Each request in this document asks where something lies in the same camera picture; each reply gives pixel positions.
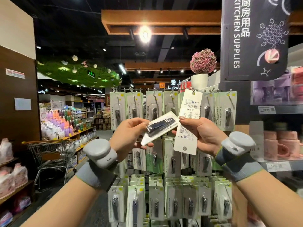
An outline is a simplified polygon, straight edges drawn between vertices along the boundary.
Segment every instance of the price label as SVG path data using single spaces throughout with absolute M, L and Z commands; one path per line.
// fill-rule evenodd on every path
M 260 115 L 276 114 L 275 106 L 258 106 Z
M 268 172 L 292 171 L 289 161 L 266 163 Z

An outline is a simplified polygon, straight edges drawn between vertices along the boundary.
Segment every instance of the person's left hand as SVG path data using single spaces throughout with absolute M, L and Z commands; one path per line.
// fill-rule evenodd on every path
M 114 149 L 118 155 L 118 161 L 121 162 L 125 159 L 128 153 L 133 148 L 146 149 L 142 146 L 137 139 L 140 134 L 146 131 L 149 121 L 142 118 L 127 119 L 120 123 L 114 132 L 112 138 L 109 140 L 111 148 Z

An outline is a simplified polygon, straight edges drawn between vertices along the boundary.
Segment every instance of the gray shelf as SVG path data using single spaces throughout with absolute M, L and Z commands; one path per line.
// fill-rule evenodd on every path
M 300 160 L 290 160 L 290 161 L 277 161 L 277 162 L 289 162 L 292 171 L 303 170 L 303 159 Z M 259 162 L 261 166 L 268 171 L 266 163 L 275 163 L 275 162 Z
M 251 105 L 251 114 L 259 115 L 258 106 L 270 105 Z M 276 114 L 303 114 L 303 104 L 298 105 L 274 105 Z

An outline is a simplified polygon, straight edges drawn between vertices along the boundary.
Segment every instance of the green artificial grass ceiling decoration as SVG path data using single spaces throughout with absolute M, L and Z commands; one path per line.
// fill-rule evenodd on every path
M 88 75 L 88 70 L 95 74 L 95 78 Z M 122 82 L 122 78 L 116 72 L 99 65 L 89 64 L 85 60 L 78 59 L 76 56 L 63 62 L 37 61 L 37 72 L 41 72 L 43 75 L 62 83 L 76 86 L 95 88 L 117 87 Z

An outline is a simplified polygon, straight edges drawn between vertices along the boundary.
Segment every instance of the person's right hand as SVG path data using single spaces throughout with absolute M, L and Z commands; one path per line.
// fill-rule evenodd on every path
M 216 156 L 221 148 L 221 142 L 227 138 L 227 135 L 207 118 L 187 119 L 180 116 L 179 119 L 187 130 L 198 131 L 198 149 L 213 157 Z

